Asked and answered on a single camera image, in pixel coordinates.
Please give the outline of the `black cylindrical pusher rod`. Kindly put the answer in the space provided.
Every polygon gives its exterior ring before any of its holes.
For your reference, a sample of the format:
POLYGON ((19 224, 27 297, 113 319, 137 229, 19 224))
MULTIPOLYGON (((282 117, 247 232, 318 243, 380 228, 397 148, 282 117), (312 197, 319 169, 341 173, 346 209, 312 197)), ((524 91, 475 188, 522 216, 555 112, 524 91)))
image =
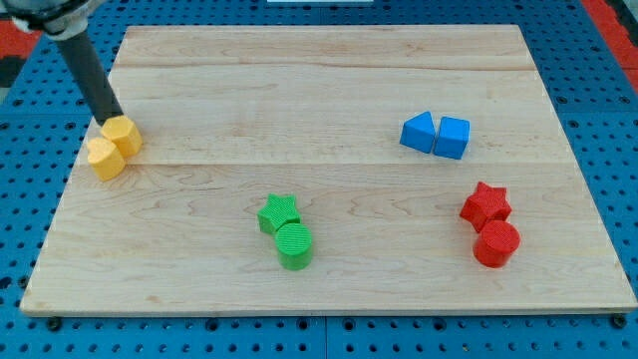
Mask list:
POLYGON ((87 31, 58 40, 56 45, 96 123, 103 126, 107 120, 122 116, 124 111, 87 31))

